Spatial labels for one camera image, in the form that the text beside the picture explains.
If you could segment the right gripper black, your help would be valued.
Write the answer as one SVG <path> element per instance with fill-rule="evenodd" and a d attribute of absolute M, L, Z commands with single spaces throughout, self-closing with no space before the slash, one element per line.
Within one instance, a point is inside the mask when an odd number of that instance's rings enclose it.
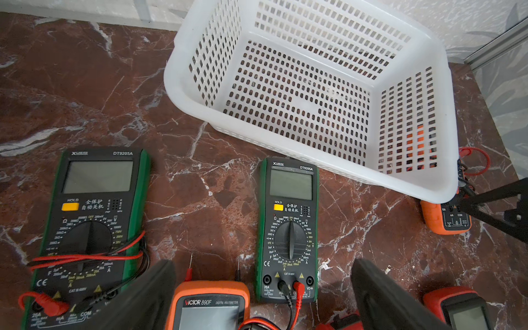
<path fill-rule="evenodd" d="M 502 200 L 514 200 L 515 203 L 495 213 L 487 213 L 483 209 L 487 204 Z M 488 192 L 464 197 L 458 205 L 463 213 L 527 243 L 527 178 Z"/>

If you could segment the red multimeter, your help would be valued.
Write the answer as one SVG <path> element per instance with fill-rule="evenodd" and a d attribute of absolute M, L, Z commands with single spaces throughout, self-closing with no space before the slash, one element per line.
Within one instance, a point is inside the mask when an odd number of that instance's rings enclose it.
<path fill-rule="evenodd" d="M 425 307 L 452 329 L 494 328 L 486 301 L 469 287 L 444 287 L 423 296 Z"/>

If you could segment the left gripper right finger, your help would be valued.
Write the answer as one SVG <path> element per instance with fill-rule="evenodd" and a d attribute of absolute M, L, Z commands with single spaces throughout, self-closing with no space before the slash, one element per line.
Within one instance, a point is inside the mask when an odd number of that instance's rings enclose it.
<path fill-rule="evenodd" d="M 374 263 L 357 258 L 351 283 L 364 329 L 449 329 Z"/>

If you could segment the orange black multimeter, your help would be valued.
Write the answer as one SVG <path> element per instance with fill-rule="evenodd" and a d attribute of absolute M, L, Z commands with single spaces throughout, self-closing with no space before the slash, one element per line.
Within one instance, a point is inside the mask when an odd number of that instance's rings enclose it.
<path fill-rule="evenodd" d="M 460 201 L 468 194 L 459 189 L 457 194 L 446 203 L 437 204 L 421 201 L 422 214 L 427 227 L 438 235 L 459 235 L 469 231 L 472 218 L 459 209 Z"/>

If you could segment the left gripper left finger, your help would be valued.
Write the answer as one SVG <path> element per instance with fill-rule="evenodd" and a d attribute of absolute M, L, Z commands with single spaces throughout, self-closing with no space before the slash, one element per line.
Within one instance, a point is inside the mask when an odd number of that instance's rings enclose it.
<path fill-rule="evenodd" d="M 118 294 L 81 329 L 163 329 L 176 285 L 175 266 L 161 260 Z"/>

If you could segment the green multimeter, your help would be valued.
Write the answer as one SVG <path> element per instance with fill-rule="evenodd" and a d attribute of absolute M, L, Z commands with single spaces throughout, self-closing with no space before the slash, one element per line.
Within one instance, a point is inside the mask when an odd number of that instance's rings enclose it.
<path fill-rule="evenodd" d="M 318 297 L 319 170 L 287 158 L 260 164 L 255 294 L 260 303 L 285 303 L 279 281 L 304 284 L 303 300 Z"/>
<path fill-rule="evenodd" d="M 19 298 L 23 329 L 79 329 L 149 267 L 150 173 L 140 148 L 62 152 L 32 286 Z"/>

